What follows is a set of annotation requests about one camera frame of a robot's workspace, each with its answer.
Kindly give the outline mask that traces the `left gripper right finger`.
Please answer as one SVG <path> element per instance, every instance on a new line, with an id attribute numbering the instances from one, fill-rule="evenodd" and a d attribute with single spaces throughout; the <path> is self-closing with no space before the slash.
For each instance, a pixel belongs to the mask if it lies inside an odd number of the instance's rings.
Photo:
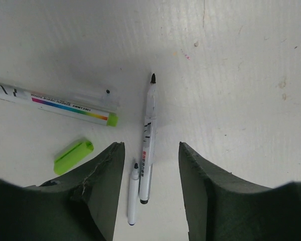
<path id="1" fill-rule="evenodd" d="M 189 240 L 301 240 L 301 182 L 268 188 L 179 145 Z"/>

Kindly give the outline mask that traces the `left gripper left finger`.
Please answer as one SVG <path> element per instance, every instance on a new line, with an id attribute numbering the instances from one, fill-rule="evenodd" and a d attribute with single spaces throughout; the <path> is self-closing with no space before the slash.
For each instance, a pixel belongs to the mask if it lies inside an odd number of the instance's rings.
<path id="1" fill-rule="evenodd" d="M 39 186 L 0 179 L 0 240 L 112 240 L 124 159 L 113 143 Z"/>

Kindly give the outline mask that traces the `white marker green end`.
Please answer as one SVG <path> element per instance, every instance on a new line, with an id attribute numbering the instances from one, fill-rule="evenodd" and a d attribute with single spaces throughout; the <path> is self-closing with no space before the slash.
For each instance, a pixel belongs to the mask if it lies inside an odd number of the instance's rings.
<path id="1" fill-rule="evenodd" d="M 153 73 L 149 90 L 146 95 L 145 117 L 143 126 L 142 160 L 140 168 L 139 199 L 141 204 L 147 204 L 150 198 L 151 181 L 155 154 L 155 140 L 157 130 L 157 82 Z"/>

